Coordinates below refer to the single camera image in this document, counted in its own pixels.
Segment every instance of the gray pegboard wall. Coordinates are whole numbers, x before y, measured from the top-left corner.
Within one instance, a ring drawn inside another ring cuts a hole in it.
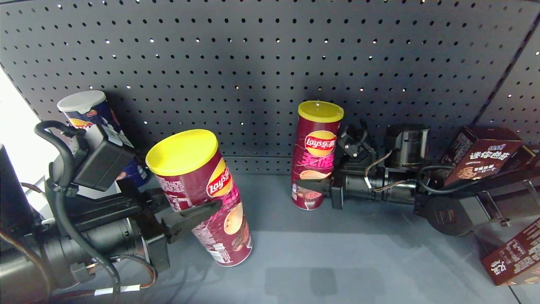
[[[540,144],[540,30],[527,41],[519,59],[478,121],[503,125],[529,144]]]
[[[366,119],[380,143],[386,125],[431,126],[438,157],[539,10],[524,1],[31,1],[0,6],[0,62],[44,120],[66,120],[56,109],[64,96],[105,91],[142,150],[207,128],[225,155],[289,157],[298,104],[326,100],[345,108],[344,123]],[[289,166],[250,162],[239,171]]]

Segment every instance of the red chip canister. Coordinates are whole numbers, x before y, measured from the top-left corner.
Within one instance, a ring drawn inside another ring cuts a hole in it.
[[[306,101],[298,106],[298,128],[293,152],[292,196],[294,204],[313,210],[322,204],[322,194],[296,185],[295,180],[325,179],[334,168],[336,136],[343,109],[324,101]]]
[[[235,266],[249,256],[253,240],[240,194],[212,132],[170,136],[150,149],[146,164],[175,211],[222,200],[221,209],[192,230],[218,264]]]

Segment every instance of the brown snack box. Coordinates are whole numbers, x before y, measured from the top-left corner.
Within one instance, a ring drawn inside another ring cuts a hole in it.
[[[482,260],[497,286],[540,283],[540,219]]]
[[[507,128],[462,127],[441,159],[442,163],[455,167],[448,173],[444,185],[497,173],[521,145],[521,138]]]
[[[519,147],[501,168],[501,172],[516,169],[529,170],[540,165],[540,146],[526,145]]]

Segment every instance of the lay's chip canister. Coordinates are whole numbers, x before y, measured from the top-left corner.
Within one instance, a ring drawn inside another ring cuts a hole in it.
[[[305,101],[298,106],[298,127],[292,160],[294,204],[313,210],[322,204],[323,195],[296,185],[295,181],[326,179],[334,168],[334,150],[343,109],[324,101]]]
[[[94,124],[108,127],[118,134],[125,145],[133,148],[102,91],[91,90],[75,93],[60,100],[56,106],[67,116],[75,128],[87,129]],[[134,157],[116,179],[131,179],[137,188],[144,186],[150,180],[150,175],[141,164],[139,158]]]
[[[218,264],[235,266],[249,256],[253,240],[240,194],[212,132],[169,136],[150,149],[146,164],[175,211],[222,200],[221,209],[192,230]]]

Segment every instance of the lay's logo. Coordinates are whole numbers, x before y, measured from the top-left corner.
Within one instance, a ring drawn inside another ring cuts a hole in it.
[[[217,167],[214,169],[214,173],[210,177],[208,185],[206,186],[206,193],[211,197],[223,196],[233,187],[233,179],[229,168],[225,164],[225,160],[222,158]]]
[[[306,136],[305,146],[308,152],[317,157],[327,156],[334,151],[336,136],[330,131],[314,131]]]
[[[96,116],[98,115],[98,112],[96,110],[91,110],[90,112],[86,113],[88,117]]]

